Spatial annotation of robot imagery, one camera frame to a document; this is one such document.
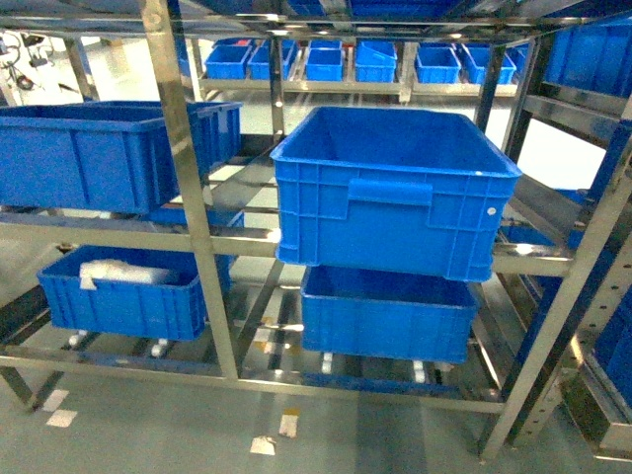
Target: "blue plastic crate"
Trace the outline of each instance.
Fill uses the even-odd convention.
[[[206,59],[209,79],[246,79],[250,46],[218,46]]]
[[[157,101],[93,101],[81,107],[161,109]],[[241,150],[240,102],[200,102],[187,104],[191,134],[201,177],[226,163]]]
[[[344,57],[341,49],[311,49],[305,74],[309,81],[342,81]]]
[[[485,82],[485,72],[490,62],[491,52],[488,48],[474,47],[463,48],[463,63],[467,68],[467,72],[472,84],[483,84]],[[499,84],[511,84],[514,79],[515,64],[505,54],[503,65],[501,66],[501,75],[498,79]]]
[[[343,42],[339,39],[313,39],[309,42],[309,49],[342,49]]]
[[[355,79],[359,82],[393,82],[397,52],[389,41],[360,41],[355,51]]]
[[[283,42],[283,79],[289,77],[289,70],[296,58],[296,41],[285,40]],[[270,49],[268,44],[262,44],[257,48],[253,57],[248,61],[251,79],[270,79]]]
[[[162,111],[97,104],[0,109],[1,203],[146,213],[178,195]],[[239,107],[189,106],[201,170],[218,115],[238,125]]]
[[[520,171],[468,118],[317,108],[272,156],[280,260],[490,277],[494,239]]]
[[[632,327],[623,331],[605,367],[605,373],[628,405],[632,406]]]
[[[627,98],[632,93],[632,26],[586,26],[556,34],[545,77]]]
[[[417,77],[426,84],[459,82],[461,63],[449,47],[423,47],[417,51]]]
[[[103,259],[170,269],[179,280],[154,285],[95,279],[96,290],[81,289],[81,264]],[[55,327],[172,341],[193,340],[204,329],[206,308],[191,253],[86,246],[41,270],[38,278]]]
[[[464,362],[478,305],[466,283],[334,267],[307,271],[303,347],[310,351]]]

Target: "epoxy floor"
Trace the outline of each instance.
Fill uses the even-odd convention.
[[[103,100],[157,99],[146,46],[129,41],[125,57],[109,48],[91,49],[91,64]],[[60,82],[73,85],[66,61],[57,59]],[[265,93],[223,95],[246,104],[245,132],[267,132],[269,109]],[[29,102],[51,98],[35,91]],[[64,92],[55,102],[77,97]],[[399,107],[380,98],[295,95],[287,98],[286,122],[292,129],[314,106],[323,104]],[[510,101],[494,110],[489,136],[502,141]],[[409,107],[461,111],[472,116],[471,103],[417,99]],[[579,140],[537,124],[530,131],[523,171],[558,188],[590,185],[602,152]],[[270,202],[261,195],[258,202]],[[262,216],[248,216],[248,225],[274,225]],[[37,259],[26,256],[38,255]],[[47,247],[3,243],[0,251],[0,298],[3,302],[35,281],[35,270],[54,259]],[[236,279],[258,279],[255,264],[240,261]],[[20,272],[19,283],[7,286]],[[298,269],[285,277],[296,280]],[[59,347],[68,333],[45,328],[30,345]],[[124,346],[124,338],[104,345]],[[46,374],[26,372],[37,385]],[[215,388],[175,386],[66,375],[58,384],[69,394],[60,408],[77,412],[68,428],[46,425],[50,413],[27,414],[4,383],[0,383],[0,473],[632,473],[632,465],[595,460],[563,409],[558,409],[537,443],[520,449],[505,447],[499,458],[481,465],[476,439],[485,417],[425,409],[420,406],[375,405],[356,401],[290,397]],[[299,408],[298,437],[277,436],[286,408]],[[253,437],[274,436],[276,455],[251,454]]]

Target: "metal shelving rack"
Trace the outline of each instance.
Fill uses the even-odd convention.
[[[181,5],[191,3],[180,0]],[[64,15],[64,18],[19,13],[0,18],[3,28],[67,37],[69,58],[79,75],[79,87],[86,99],[98,97],[94,81],[87,74],[86,56],[78,36],[147,38],[189,224],[188,231],[183,232],[182,228],[141,222],[129,216],[88,219],[66,217],[55,211],[42,215],[40,209],[13,208],[3,209],[0,213],[0,237],[194,252],[212,332],[212,339],[210,332],[204,333],[207,348],[203,356],[194,361],[173,358],[170,354],[162,358],[148,357],[146,347],[149,342],[146,340],[137,341],[126,354],[90,352],[88,349],[96,340],[107,337],[97,334],[88,335],[74,347],[65,345],[55,350],[27,347],[23,342],[48,322],[45,300],[40,288],[35,288],[0,310],[0,375],[31,409],[42,403],[64,372],[348,399],[358,397],[361,391],[375,400],[386,398],[488,414],[489,422],[479,441],[483,460],[494,458],[508,437],[519,443],[520,439],[535,434],[533,426],[542,426],[544,417],[550,412],[549,407],[560,400],[552,393],[558,387],[555,381],[561,380],[562,390],[569,395],[589,392],[597,393],[596,398],[609,397],[610,405],[604,416],[614,421],[612,426],[616,433],[601,433],[601,440],[607,438],[608,448],[603,449],[598,430],[592,430],[597,434],[593,437],[597,442],[596,454],[629,456],[620,447],[626,445],[626,440],[628,449],[632,445],[632,420],[625,418],[629,414],[624,412],[620,400],[612,400],[610,395],[615,393],[612,387],[603,388],[607,380],[603,381],[602,374],[594,369],[589,348],[611,309],[625,294],[632,275],[632,272],[625,272],[632,265],[632,262],[626,263],[632,223],[627,219],[630,215],[628,200],[632,194],[632,142],[629,133],[623,142],[610,140],[613,135],[624,133],[622,121],[630,118],[632,106],[606,96],[542,83],[543,64],[552,43],[550,34],[591,19],[543,18],[568,6],[577,6],[577,0],[525,0],[520,3],[465,0],[445,18],[399,21],[357,19],[349,15],[345,2],[343,10],[338,2],[322,3],[327,6],[329,17],[287,17],[281,14],[282,6],[278,2],[277,13],[273,14],[220,16],[200,9],[198,14],[184,16],[178,11],[177,2],[170,2],[170,10],[167,0],[139,0],[140,16],[86,11]],[[602,7],[600,16],[621,13],[619,9],[623,8],[608,4]],[[272,41],[273,133],[244,135],[243,156],[236,157],[233,163],[246,166],[204,194],[198,179],[186,112],[186,97],[195,95],[196,81],[180,74],[175,49],[176,41],[184,40],[185,35],[189,39],[248,36]],[[505,45],[531,39],[525,79],[518,89],[505,143],[508,155],[517,161],[528,123],[534,118],[608,147],[607,161],[615,163],[612,178],[600,200],[584,207],[528,177],[520,180],[511,208],[524,217],[523,225],[540,230],[556,246],[499,241],[494,249],[497,275],[477,286],[484,304],[473,326],[470,357],[453,370],[420,361],[376,361],[302,351],[298,344],[301,327],[297,287],[278,284],[282,264],[277,261],[264,284],[246,295],[250,302],[246,313],[239,315],[235,312],[235,307],[240,305],[233,304],[231,298],[220,303],[222,295],[214,254],[273,258],[279,233],[277,229],[209,227],[206,208],[243,209],[259,190],[268,186],[273,175],[268,152],[284,135],[285,83],[281,81],[281,39],[308,40],[322,36],[407,41],[405,59],[414,57],[416,47],[411,44],[419,40],[493,44],[492,60],[476,111],[475,121],[483,130],[497,91]],[[198,61],[197,55],[196,61],[192,61],[192,73]],[[406,78],[412,74],[412,61],[408,62],[410,67],[403,71]],[[404,94],[413,93],[413,90],[411,87]],[[246,210],[274,211],[253,207],[246,207]],[[571,251],[567,245],[574,229],[585,231],[577,251]],[[606,278],[599,278],[594,284],[594,264],[605,246],[618,257]],[[530,325],[529,310],[536,303],[524,290],[524,279],[528,276],[564,278],[539,331]],[[589,294],[593,294],[593,298],[580,297],[587,291],[592,292]],[[280,298],[280,311],[278,318],[271,320],[266,311],[274,297]],[[257,342],[253,344],[260,329],[273,335],[262,351],[257,350]],[[531,336],[533,347],[526,357],[518,357],[525,344],[525,332]],[[29,368],[52,370],[53,373],[43,387],[33,390],[18,371]],[[386,380],[379,375],[384,371]],[[588,400],[580,395],[575,398]],[[603,400],[596,398],[594,403],[601,406],[599,402]],[[571,407],[573,401],[573,396],[569,397]]]

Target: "crate stack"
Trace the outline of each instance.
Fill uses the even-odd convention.
[[[240,108],[238,103],[188,105],[201,180],[238,153]],[[0,142],[2,171],[12,177],[3,180],[2,204],[114,211],[186,225],[181,209],[161,207],[179,189],[160,103],[4,108]],[[243,226],[242,213],[212,212],[208,218],[215,225]],[[224,291],[233,260],[216,257]],[[81,277],[84,264],[103,272]],[[107,273],[112,269],[117,277]],[[120,272],[133,278],[121,280]],[[56,327],[173,341],[194,339],[204,328],[206,308],[193,254],[84,246],[41,270],[38,278]]]
[[[274,151],[303,346],[460,363],[520,171],[466,117],[319,108]]]

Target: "blue crate on shelf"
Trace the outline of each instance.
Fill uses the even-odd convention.
[[[239,107],[189,105],[201,174],[212,168],[224,142],[230,150],[241,139]],[[217,140],[212,133],[227,120],[233,126]],[[0,143],[3,204],[146,213],[179,193],[159,107],[91,102],[3,108]]]
[[[97,289],[81,289],[82,263],[115,259],[178,273],[173,284],[95,279]],[[38,273],[58,328],[143,338],[190,341],[204,329],[206,308],[196,259],[191,253],[80,247]]]
[[[468,118],[317,108],[272,156],[280,260],[491,276],[494,239],[520,171]]]
[[[283,41],[283,79],[289,77],[289,71],[298,53],[296,41]],[[255,80],[270,79],[270,47],[268,42],[257,48],[253,57],[248,61],[250,78]]]
[[[462,363],[478,304],[435,276],[314,267],[301,286],[310,351]]]
[[[343,42],[339,39],[313,39],[309,42],[309,49],[342,49]]]
[[[209,79],[246,79],[246,63],[250,46],[218,46],[206,59]]]
[[[417,51],[417,77],[426,84],[459,82],[461,63],[450,47],[423,47]]]
[[[158,101],[93,101],[83,107],[148,108],[161,110]],[[241,150],[239,102],[201,102],[187,104],[189,122],[196,148],[197,167],[201,177],[226,163]]]
[[[470,82],[472,84],[483,84],[485,82],[485,72],[490,62],[491,51],[487,47],[464,47],[462,50],[463,64],[467,69]],[[515,64],[505,54],[503,65],[501,66],[501,75],[499,76],[499,84],[511,84],[514,79]]]
[[[556,34],[546,80],[627,98],[632,93],[630,22],[573,28]]]
[[[344,57],[341,49],[311,49],[305,64],[309,81],[342,81]]]
[[[393,82],[397,51],[389,41],[360,41],[355,51],[355,79],[359,82]]]

